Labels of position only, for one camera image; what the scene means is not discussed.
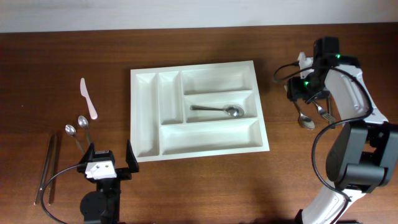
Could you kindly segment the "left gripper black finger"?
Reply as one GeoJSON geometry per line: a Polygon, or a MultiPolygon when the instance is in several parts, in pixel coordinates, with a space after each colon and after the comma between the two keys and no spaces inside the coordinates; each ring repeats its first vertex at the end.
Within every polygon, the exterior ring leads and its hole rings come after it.
{"type": "Polygon", "coordinates": [[[79,164],[86,164],[93,161],[93,156],[95,154],[95,145],[92,142],[83,157],[81,158],[79,164]]]}
{"type": "Polygon", "coordinates": [[[126,144],[126,163],[128,165],[128,169],[130,173],[137,173],[139,172],[139,164],[137,159],[133,153],[131,142],[128,139],[126,144]]]}

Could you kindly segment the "steel tablespoon packed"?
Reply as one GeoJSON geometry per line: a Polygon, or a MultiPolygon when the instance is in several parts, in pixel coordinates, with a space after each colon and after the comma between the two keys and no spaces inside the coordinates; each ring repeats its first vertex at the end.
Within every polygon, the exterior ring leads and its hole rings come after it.
{"type": "Polygon", "coordinates": [[[191,105],[190,109],[193,111],[222,111],[234,118],[242,117],[245,115],[245,111],[241,107],[235,105],[229,105],[224,108],[212,108],[207,106],[191,105]]]}
{"type": "Polygon", "coordinates": [[[297,104],[296,101],[293,101],[294,106],[296,107],[299,117],[298,117],[298,123],[302,128],[308,129],[308,130],[314,130],[315,129],[315,123],[310,119],[307,115],[302,113],[302,110],[300,109],[299,105],[297,104]]]}

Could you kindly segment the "steel fork packed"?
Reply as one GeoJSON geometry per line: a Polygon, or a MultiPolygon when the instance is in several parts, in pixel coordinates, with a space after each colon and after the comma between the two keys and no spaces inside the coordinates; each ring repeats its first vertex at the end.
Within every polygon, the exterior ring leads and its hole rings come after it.
{"type": "Polygon", "coordinates": [[[326,119],[332,123],[335,122],[335,118],[330,115],[322,106],[320,106],[316,101],[312,101],[312,103],[315,105],[318,114],[323,118],[326,119]]]}
{"type": "Polygon", "coordinates": [[[327,103],[327,110],[328,110],[328,114],[329,114],[328,122],[329,122],[329,124],[333,124],[335,122],[335,117],[333,116],[331,97],[329,97],[326,100],[326,103],[327,103]]]}

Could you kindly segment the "steel tongs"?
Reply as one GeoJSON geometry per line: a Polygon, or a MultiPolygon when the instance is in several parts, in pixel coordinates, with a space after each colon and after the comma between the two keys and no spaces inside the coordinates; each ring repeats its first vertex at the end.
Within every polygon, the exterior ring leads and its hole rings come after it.
{"type": "Polygon", "coordinates": [[[51,176],[54,175],[55,172],[55,165],[56,165],[56,157],[57,157],[57,144],[58,144],[58,135],[57,134],[52,134],[48,146],[47,146],[47,152],[45,155],[45,160],[42,168],[42,173],[40,176],[40,182],[39,186],[37,189],[37,193],[35,196],[34,200],[34,205],[38,205],[40,202],[40,196],[42,195],[44,191],[44,185],[47,176],[50,174],[51,176]]]}

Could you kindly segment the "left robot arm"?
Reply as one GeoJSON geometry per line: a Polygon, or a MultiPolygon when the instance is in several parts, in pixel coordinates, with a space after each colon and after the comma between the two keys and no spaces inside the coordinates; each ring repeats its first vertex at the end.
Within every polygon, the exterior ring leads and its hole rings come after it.
{"type": "Polygon", "coordinates": [[[139,172],[139,164],[132,151],[131,142],[126,145],[127,167],[116,168],[112,151],[96,151],[91,143],[80,162],[77,172],[96,185],[80,202],[84,223],[119,223],[121,182],[131,180],[139,172]]]}

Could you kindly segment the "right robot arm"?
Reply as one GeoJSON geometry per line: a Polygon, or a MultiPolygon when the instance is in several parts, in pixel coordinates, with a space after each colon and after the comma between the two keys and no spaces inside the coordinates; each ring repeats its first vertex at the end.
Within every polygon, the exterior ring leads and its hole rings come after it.
{"type": "Polygon", "coordinates": [[[316,148],[330,129],[341,132],[326,158],[326,179],[321,191],[295,217],[296,223],[338,223],[358,199],[383,187],[392,178],[397,163],[397,125],[377,109],[366,85],[359,60],[340,54],[339,40],[324,37],[315,41],[313,56],[300,53],[300,70],[285,78],[287,98],[307,104],[332,97],[340,120],[323,128],[315,137],[311,160],[315,175],[316,148]]]}

